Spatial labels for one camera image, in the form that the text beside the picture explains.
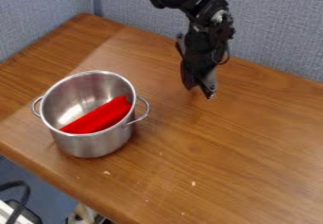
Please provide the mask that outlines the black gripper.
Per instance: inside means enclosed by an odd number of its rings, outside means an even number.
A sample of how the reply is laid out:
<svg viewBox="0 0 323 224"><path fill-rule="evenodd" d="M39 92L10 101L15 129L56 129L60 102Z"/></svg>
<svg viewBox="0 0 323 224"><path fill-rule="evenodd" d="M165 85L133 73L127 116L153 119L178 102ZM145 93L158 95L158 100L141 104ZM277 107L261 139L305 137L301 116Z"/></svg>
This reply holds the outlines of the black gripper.
<svg viewBox="0 0 323 224"><path fill-rule="evenodd" d="M230 57L229 40L231 35L222 29L217 33L197 31L177 36L175 47L182 57L181 78L187 90L198 85L207 99L217 96L217 67L227 62Z"/></svg>

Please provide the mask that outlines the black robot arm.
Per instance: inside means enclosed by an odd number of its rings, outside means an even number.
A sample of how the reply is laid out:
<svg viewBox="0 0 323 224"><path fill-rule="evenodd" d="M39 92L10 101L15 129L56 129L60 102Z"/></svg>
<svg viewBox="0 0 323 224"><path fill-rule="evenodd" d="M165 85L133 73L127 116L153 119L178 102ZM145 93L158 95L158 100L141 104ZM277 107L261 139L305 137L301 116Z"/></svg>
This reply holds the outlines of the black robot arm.
<svg viewBox="0 0 323 224"><path fill-rule="evenodd" d="M217 67L230 60L234 18L226 0L150 0L159 9L179 9L190 21L189 32L177 35L185 87L197 86L207 98L218 91Z"/></svg>

